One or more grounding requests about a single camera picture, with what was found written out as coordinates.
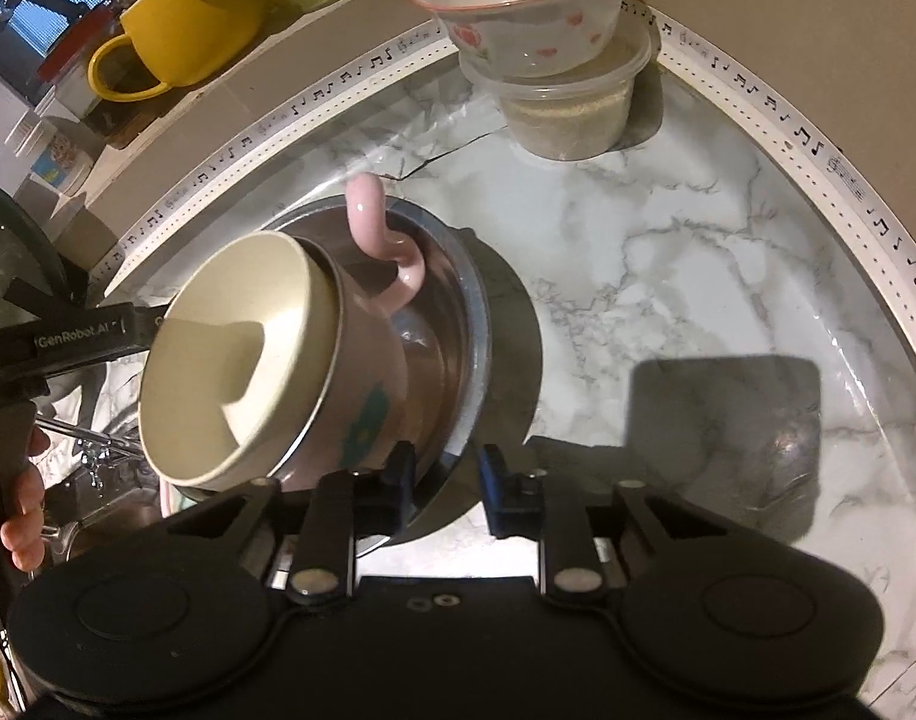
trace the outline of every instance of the edge trim with music notes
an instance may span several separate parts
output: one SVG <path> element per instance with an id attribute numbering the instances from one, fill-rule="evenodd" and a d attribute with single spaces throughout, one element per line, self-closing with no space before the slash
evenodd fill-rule
<path id="1" fill-rule="evenodd" d="M 628 15 L 661 36 L 658 61 L 711 101 L 809 197 L 877 288 L 916 357 L 916 244 L 872 186 L 815 124 L 723 50 L 637 0 Z M 91 271 L 108 295 L 191 218 L 330 119 L 457 51 L 432 22 L 376 47 L 241 132 L 165 194 Z"/>

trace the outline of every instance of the white bowl with pink flowers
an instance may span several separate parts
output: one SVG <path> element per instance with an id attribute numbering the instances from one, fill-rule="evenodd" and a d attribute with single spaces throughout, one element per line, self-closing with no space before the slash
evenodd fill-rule
<path id="1" fill-rule="evenodd" d="M 413 0 L 430 10 L 455 45 L 490 74 L 553 76 L 608 45 L 621 0 Z"/>

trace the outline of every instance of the clear plastic container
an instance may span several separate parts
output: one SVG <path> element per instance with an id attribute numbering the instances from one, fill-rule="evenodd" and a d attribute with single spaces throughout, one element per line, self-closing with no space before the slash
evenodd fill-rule
<path id="1" fill-rule="evenodd" d="M 634 79 L 651 59 L 651 33 L 625 15 L 596 58 L 544 79 L 501 79 L 463 53 L 461 71 L 498 101 L 521 146 L 547 159 L 590 159 L 614 146 L 624 132 Z"/>
<path id="2" fill-rule="evenodd" d="M 28 111 L 15 124 L 5 145 L 19 159 L 31 162 L 32 172 L 63 194 L 74 194 L 94 167 L 84 149 L 34 111 Z"/>
<path id="3" fill-rule="evenodd" d="M 58 36 L 37 70 L 39 79 L 55 86 L 58 102 L 79 119 L 84 120 L 101 102 L 88 86 L 88 60 L 114 28 L 114 13 L 99 5 Z"/>

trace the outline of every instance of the finger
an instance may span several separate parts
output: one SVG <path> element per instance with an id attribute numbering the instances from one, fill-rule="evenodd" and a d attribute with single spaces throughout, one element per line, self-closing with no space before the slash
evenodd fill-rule
<path id="1" fill-rule="evenodd" d="M 11 555 L 11 561 L 21 571 L 34 571 L 44 562 L 44 541 L 40 538 Z"/>
<path id="2" fill-rule="evenodd" d="M 1 543 L 5 549 L 18 552 L 41 538 L 41 528 L 44 526 L 44 512 L 34 509 L 27 514 L 18 514 L 1 526 Z"/>
<path id="3" fill-rule="evenodd" d="M 28 440 L 28 454 L 32 457 L 43 455 L 51 448 L 51 439 L 41 428 L 35 426 Z"/>
<path id="4" fill-rule="evenodd" d="M 41 472 L 34 466 L 22 471 L 14 480 L 13 495 L 21 514 L 40 509 L 44 503 L 44 481 Z"/>

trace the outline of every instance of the marble countertop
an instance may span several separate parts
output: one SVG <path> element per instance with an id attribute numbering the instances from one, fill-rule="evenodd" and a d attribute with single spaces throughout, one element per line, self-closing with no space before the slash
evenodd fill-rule
<path id="1" fill-rule="evenodd" d="M 375 170 L 480 241 L 494 375 L 478 440 L 514 469 L 567 469 L 589 488 L 670 488 L 847 568 L 887 620 L 862 697 L 916 718 L 915 369 L 843 247 L 752 140 L 656 68 L 642 89 L 627 148 L 559 164 L 522 151 L 452 58 L 297 143 L 114 296 L 171 298 L 221 245 Z M 80 393 L 56 408 L 101 427 L 133 404 L 140 367 L 111 365 L 88 415 Z M 66 450 L 45 461 L 52 478 Z M 362 569 L 533 573 L 533 544 L 488 536 L 473 471 L 459 466 L 426 512 L 422 533 L 437 531 Z"/>

